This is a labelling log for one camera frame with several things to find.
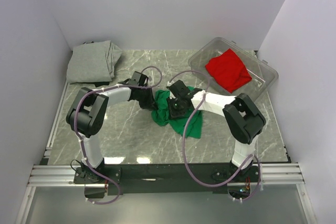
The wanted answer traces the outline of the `green t shirt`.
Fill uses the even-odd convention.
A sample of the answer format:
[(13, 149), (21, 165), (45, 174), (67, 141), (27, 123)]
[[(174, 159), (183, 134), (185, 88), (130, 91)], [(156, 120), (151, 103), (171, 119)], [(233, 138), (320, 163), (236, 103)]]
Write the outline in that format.
[[(155, 103), (157, 110), (151, 112), (153, 121), (159, 126), (170, 125), (171, 128), (179, 135), (183, 135), (186, 122), (190, 117), (193, 109), (189, 110), (187, 114), (178, 119), (169, 119), (169, 111), (166, 99), (170, 97), (169, 90), (157, 90), (155, 93)], [(186, 137), (201, 138), (202, 135), (203, 117), (202, 112), (197, 111), (186, 130)]]

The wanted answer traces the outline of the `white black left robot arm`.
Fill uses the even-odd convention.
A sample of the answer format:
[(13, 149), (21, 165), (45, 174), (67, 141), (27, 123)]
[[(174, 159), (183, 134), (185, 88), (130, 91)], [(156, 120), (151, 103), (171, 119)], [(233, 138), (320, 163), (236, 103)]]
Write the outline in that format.
[(86, 176), (93, 183), (101, 182), (105, 176), (104, 168), (100, 167), (104, 158), (98, 132), (103, 126), (106, 110), (132, 100), (138, 101), (142, 109), (157, 109), (152, 88), (116, 84), (100, 89), (81, 88), (67, 113), (66, 122), (78, 138), (82, 163), (89, 167)]

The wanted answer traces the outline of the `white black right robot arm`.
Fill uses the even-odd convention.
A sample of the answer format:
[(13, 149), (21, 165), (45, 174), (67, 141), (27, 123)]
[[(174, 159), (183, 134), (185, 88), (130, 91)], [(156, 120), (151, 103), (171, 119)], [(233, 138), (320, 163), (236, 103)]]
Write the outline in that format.
[(167, 105), (170, 116), (174, 118), (193, 111), (184, 126), (183, 137), (186, 137), (188, 124), (197, 111), (207, 111), (224, 117), (235, 139), (230, 175), (238, 182), (249, 175), (248, 166), (253, 161), (256, 139), (266, 125), (266, 119), (247, 94), (226, 96), (193, 89), (184, 96), (170, 94)]

